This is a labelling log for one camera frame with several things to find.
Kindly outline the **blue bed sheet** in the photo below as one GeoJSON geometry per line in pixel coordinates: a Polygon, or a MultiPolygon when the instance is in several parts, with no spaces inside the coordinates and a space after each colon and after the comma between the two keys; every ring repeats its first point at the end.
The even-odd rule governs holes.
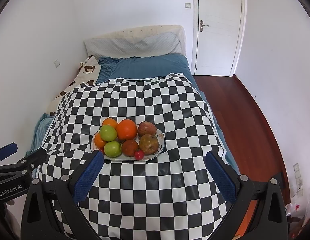
{"type": "Polygon", "coordinates": [[[116,59],[100,57],[98,64],[101,66],[96,83],[104,83],[109,79],[123,77],[126,79],[148,79],[157,76],[167,76],[171,73],[182,73],[199,91],[201,97],[206,100],[204,93],[200,91],[192,76],[188,60],[180,54],[169,54],[151,57],[130,57],[116,59]]]}

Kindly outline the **orange at plate back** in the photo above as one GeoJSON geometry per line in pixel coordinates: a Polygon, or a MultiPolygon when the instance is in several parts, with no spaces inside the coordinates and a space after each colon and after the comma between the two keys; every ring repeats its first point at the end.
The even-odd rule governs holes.
{"type": "Polygon", "coordinates": [[[102,126],[105,126],[105,125],[109,125],[109,126],[113,127],[114,129],[116,129],[117,121],[112,119],[112,118],[106,118],[102,122],[102,126]]]}

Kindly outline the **brownish green apple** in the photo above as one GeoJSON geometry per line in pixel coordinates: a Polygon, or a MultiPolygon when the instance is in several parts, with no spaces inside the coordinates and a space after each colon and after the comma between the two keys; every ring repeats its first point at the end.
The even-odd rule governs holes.
{"type": "Polygon", "coordinates": [[[139,149],[141,149],[145,155],[151,155],[157,152],[159,148],[158,139],[154,135],[146,134],[140,138],[139,149]]]}

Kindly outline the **dark red orange tomato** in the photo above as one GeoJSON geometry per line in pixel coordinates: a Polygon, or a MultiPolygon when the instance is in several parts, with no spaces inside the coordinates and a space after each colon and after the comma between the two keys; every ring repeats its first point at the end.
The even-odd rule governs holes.
{"type": "Polygon", "coordinates": [[[126,140],[122,144],[122,153],[126,157],[133,157],[134,153],[138,151],[138,149],[139,149],[139,144],[133,139],[126,140]]]}

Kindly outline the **wall power sockets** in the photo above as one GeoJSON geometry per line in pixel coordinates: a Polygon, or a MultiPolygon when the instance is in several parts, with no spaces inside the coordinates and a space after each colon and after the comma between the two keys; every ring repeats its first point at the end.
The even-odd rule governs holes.
{"type": "Polygon", "coordinates": [[[298,198],[303,196],[303,180],[301,178],[301,171],[299,168],[299,164],[296,163],[293,165],[294,169],[294,176],[295,176],[295,181],[297,185],[297,192],[295,195],[297,195],[298,198]]]}

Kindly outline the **light blue blanket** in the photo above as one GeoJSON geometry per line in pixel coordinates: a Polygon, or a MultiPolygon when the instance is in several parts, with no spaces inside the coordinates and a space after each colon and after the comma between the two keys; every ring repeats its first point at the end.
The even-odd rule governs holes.
{"type": "Polygon", "coordinates": [[[47,130],[49,129],[52,120],[53,120],[53,116],[50,116],[46,113],[44,113],[40,117],[39,121],[37,122],[34,128],[31,148],[29,151],[26,152],[26,156],[34,153],[38,148],[41,147],[45,134],[47,133],[47,130]]]}

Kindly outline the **floral white oval plate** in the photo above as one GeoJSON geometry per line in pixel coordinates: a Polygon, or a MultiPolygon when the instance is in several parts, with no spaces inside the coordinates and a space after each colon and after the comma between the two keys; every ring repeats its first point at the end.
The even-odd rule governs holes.
{"type": "Polygon", "coordinates": [[[165,137],[164,134],[157,129],[155,138],[158,142],[158,149],[152,154],[146,154],[144,150],[139,148],[139,137],[136,137],[135,140],[128,140],[127,142],[118,143],[121,145],[122,153],[118,156],[108,156],[104,153],[104,148],[98,148],[95,144],[95,137],[99,136],[99,132],[96,132],[91,140],[90,150],[94,152],[95,150],[101,150],[104,154],[105,160],[111,161],[149,161],[156,158],[159,154],[164,151],[165,148],[165,137]]]}

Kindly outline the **large green apple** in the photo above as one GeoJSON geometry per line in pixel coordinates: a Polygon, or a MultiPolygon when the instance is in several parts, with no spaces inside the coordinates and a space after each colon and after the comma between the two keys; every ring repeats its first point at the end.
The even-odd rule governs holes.
{"type": "Polygon", "coordinates": [[[117,131],[110,125],[103,125],[99,130],[99,135],[102,140],[110,142],[117,138],[117,131]]]}

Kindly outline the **white door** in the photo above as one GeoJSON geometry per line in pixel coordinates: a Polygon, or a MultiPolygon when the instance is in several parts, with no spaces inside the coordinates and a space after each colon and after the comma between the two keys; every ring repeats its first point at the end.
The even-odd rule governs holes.
{"type": "Polygon", "coordinates": [[[194,75],[232,76],[246,24],[247,0],[194,0],[194,75]],[[209,26],[199,31],[199,21],[209,26]]]}

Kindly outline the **red apple on plate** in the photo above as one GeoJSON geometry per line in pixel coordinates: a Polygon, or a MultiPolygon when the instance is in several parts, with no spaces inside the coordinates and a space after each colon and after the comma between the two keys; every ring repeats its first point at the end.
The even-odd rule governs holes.
{"type": "Polygon", "coordinates": [[[141,122],[137,130],[139,137],[142,137],[146,134],[156,135],[156,132],[157,132],[157,128],[155,127],[155,125],[148,121],[141,122]]]}

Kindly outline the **large orange on plate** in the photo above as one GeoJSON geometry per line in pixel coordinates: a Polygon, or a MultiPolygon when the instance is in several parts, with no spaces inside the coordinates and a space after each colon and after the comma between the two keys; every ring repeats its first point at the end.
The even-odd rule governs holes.
{"type": "Polygon", "coordinates": [[[120,141],[133,140],[137,136],[137,126],[129,119],[120,121],[116,126],[116,131],[120,141]]]}

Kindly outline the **teddy bear print pillow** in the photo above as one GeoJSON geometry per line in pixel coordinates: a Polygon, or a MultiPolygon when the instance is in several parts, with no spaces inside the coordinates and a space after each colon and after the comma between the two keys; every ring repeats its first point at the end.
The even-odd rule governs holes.
{"type": "Polygon", "coordinates": [[[98,64],[95,57],[93,55],[88,56],[85,61],[80,63],[76,78],[49,104],[46,110],[46,114],[54,116],[57,111],[57,107],[62,100],[62,97],[68,92],[71,92],[71,90],[73,90],[75,87],[83,83],[88,86],[94,85],[98,79],[100,70],[101,66],[98,64]]]}

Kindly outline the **small green apple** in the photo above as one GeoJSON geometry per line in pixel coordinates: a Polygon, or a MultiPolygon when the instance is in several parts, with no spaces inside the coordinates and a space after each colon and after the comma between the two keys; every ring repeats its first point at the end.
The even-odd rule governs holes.
{"type": "Polygon", "coordinates": [[[122,154],[121,144],[117,141],[107,142],[104,146],[104,153],[110,158],[118,157],[122,154]]]}

